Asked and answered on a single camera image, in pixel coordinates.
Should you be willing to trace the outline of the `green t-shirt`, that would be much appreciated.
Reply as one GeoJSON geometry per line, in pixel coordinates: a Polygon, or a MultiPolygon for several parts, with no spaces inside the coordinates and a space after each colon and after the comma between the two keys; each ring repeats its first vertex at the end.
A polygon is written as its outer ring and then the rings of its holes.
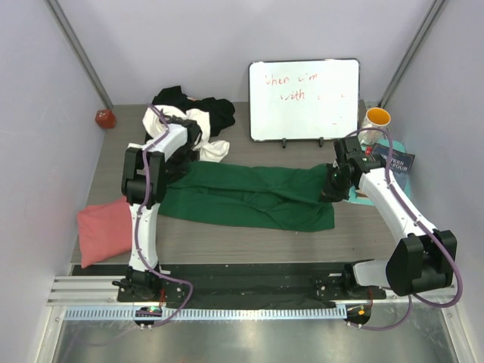
{"type": "Polygon", "coordinates": [[[320,200],[327,167],[311,169],[194,162],[169,185],[159,214],[229,227],[318,232],[335,226],[320,200]]]}

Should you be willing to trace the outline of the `white dry-erase board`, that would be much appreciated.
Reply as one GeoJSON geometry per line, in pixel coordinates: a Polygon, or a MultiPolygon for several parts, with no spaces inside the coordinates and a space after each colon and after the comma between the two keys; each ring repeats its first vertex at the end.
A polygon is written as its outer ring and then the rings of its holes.
{"type": "Polygon", "coordinates": [[[258,61],[249,66],[254,141],[331,140],[356,130],[360,62],[355,58],[258,61]]]}

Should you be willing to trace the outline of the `white mug orange inside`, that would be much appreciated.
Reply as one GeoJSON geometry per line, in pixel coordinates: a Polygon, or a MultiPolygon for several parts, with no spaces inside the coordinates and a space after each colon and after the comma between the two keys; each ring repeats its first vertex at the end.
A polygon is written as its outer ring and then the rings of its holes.
{"type": "Polygon", "coordinates": [[[364,131],[358,134],[361,144],[370,145],[377,143],[382,137],[381,129],[386,129],[391,122],[388,111],[380,107],[372,107],[366,111],[361,127],[364,131]]]}

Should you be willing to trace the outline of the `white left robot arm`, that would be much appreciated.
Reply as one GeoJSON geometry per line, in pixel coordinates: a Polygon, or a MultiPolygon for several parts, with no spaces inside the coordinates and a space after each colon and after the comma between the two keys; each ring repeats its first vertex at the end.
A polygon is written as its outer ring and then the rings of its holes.
{"type": "Polygon", "coordinates": [[[144,274],[135,283],[135,293],[154,301],[161,283],[149,275],[159,272],[156,251],[157,213],[169,183],[185,173],[187,163],[197,159],[193,151],[202,132],[191,119],[175,117],[161,135],[143,145],[130,144],[124,155],[121,190],[132,218],[132,251],[126,277],[144,274]]]}

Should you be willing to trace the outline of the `Nineteen Eighty-Four book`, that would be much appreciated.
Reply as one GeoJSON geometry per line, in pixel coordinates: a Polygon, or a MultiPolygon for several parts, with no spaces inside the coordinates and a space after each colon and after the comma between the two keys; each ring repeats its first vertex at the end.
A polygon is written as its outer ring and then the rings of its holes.
{"type": "MultiPolygon", "coordinates": [[[[389,145],[386,140],[383,140],[381,143],[374,144],[372,146],[371,153],[373,155],[381,155],[384,159],[386,159],[389,155],[389,145]]],[[[394,142],[392,144],[392,161],[390,170],[392,171],[399,187],[403,191],[405,191],[407,188],[406,185],[414,159],[415,155],[406,153],[404,147],[400,143],[394,142]]]]}

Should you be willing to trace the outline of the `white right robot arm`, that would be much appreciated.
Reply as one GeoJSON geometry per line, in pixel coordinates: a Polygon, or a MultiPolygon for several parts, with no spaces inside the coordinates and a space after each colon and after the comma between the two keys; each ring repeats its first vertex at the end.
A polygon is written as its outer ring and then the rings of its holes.
{"type": "Polygon", "coordinates": [[[341,280],[346,296],[361,297],[369,286],[388,287],[398,296],[449,287],[457,239],[440,231],[412,204],[382,156],[367,155],[355,136],[334,142],[336,160],[328,165],[321,200],[349,199],[351,188],[362,191],[377,208],[396,242],[388,260],[367,260],[350,265],[341,280]]]}

